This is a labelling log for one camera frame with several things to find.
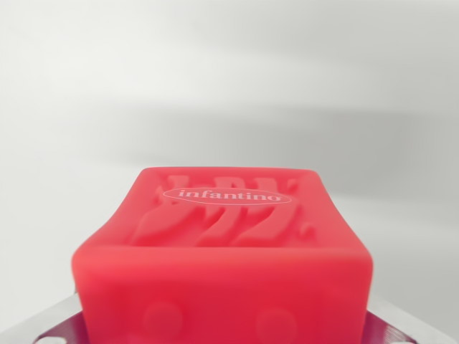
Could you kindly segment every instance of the red toy block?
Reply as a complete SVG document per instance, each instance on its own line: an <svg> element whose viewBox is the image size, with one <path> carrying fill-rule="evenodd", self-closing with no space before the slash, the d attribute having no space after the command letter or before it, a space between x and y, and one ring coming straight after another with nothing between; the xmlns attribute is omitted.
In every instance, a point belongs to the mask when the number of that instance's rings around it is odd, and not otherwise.
<svg viewBox="0 0 459 344"><path fill-rule="evenodd" d="M147 168L75 253L91 344L360 344L372 259L315 172Z"/></svg>

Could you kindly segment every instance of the silver metal base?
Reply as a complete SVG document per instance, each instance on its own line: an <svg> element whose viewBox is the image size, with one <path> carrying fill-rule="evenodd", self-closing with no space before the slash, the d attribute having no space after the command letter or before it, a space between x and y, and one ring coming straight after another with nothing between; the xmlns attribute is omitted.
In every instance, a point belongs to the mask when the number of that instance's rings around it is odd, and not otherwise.
<svg viewBox="0 0 459 344"><path fill-rule="evenodd" d="M361 344L403 343L457 344L452 338L373 295ZM0 344L90 344L78 295L0 334Z"/></svg>

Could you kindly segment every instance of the block top surface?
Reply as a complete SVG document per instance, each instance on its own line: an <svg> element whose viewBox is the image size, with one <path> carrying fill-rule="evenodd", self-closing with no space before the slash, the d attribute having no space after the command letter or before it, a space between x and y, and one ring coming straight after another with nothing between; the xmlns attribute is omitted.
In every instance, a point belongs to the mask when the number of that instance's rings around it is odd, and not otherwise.
<svg viewBox="0 0 459 344"><path fill-rule="evenodd" d="M83 246L365 249L317 173L147 168Z"/></svg>

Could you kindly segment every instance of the oval logo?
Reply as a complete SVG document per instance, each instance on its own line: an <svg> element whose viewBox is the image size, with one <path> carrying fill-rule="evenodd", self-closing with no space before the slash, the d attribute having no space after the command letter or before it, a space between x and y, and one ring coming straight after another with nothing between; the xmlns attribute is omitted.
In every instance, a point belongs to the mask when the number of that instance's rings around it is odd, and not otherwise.
<svg viewBox="0 0 459 344"><path fill-rule="evenodd" d="M163 195L172 199L223 206L256 206L292 201L281 193L250 188L175 188L165 191Z"/></svg>

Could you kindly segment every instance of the white backdrop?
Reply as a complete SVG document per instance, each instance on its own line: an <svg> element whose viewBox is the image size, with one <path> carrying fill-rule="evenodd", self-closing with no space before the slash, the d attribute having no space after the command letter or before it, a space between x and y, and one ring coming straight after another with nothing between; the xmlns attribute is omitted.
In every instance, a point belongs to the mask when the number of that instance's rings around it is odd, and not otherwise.
<svg viewBox="0 0 459 344"><path fill-rule="evenodd" d="M318 171L374 291L459 338L459 2L0 2L0 330L147 166Z"/></svg>

